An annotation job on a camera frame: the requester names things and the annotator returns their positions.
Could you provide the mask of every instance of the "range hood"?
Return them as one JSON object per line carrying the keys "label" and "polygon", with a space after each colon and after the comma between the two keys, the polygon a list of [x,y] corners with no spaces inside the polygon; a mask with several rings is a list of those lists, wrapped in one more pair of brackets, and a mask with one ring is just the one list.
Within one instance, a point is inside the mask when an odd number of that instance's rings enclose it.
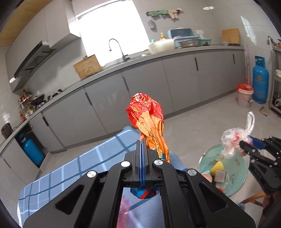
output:
{"label": "range hood", "polygon": [[57,51],[57,49],[50,48],[47,41],[40,41],[16,70],[14,78],[30,78]]}

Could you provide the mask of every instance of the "faucet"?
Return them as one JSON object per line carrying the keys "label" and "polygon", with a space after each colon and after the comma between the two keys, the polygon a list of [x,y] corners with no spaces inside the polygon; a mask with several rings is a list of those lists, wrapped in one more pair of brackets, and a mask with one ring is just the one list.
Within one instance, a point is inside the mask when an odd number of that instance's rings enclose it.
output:
{"label": "faucet", "polygon": [[[109,51],[111,51],[110,44],[109,44],[109,42],[110,42],[111,40],[115,40],[115,41],[119,44],[119,42],[118,42],[116,39],[111,38],[111,39],[108,41]],[[130,59],[130,56],[124,55],[124,54],[123,54],[121,47],[120,47],[120,50],[121,50],[122,59],[123,59],[124,62],[126,62],[128,59]]]}

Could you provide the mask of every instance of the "cutting board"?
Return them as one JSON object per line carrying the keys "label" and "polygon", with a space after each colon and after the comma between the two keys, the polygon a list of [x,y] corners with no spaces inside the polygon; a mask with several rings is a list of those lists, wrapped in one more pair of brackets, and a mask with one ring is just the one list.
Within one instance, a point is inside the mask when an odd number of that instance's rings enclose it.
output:
{"label": "cutting board", "polygon": [[223,29],[221,31],[221,37],[223,42],[228,42],[229,44],[240,43],[240,34],[238,28]]}
{"label": "cutting board", "polygon": [[83,59],[82,61],[74,64],[73,67],[81,79],[102,69],[95,55]]}

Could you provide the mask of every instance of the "plaid tablecloth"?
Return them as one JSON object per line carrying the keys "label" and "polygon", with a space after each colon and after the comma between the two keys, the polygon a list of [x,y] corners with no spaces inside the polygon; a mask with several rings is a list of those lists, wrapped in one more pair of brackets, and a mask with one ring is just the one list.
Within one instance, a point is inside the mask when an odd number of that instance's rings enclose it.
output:
{"label": "plaid tablecloth", "polygon": [[[140,134],[135,129],[125,127],[122,132],[104,143],[26,186],[20,193],[18,203],[21,224],[87,171],[96,170],[100,173],[123,161],[127,152],[136,149],[136,141],[139,137]],[[185,169],[177,156],[172,153],[171,164],[177,169]],[[151,199],[140,200],[130,193],[129,188],[125,188],[123,198],[126,198],[124,206],[127,207],[129,216],[126,227],[164,227],[159,194]]]}

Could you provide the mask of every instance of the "bucket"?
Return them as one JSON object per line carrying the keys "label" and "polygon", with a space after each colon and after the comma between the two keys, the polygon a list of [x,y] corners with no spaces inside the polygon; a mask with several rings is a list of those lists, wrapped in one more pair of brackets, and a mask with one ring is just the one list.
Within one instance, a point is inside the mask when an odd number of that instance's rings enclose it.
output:
{"label": "bucket", "polygon": [[252,96],[254,89],[245,84],[239,84],[237,86],[237,104],[243,108],[249,108],[252,103]]}

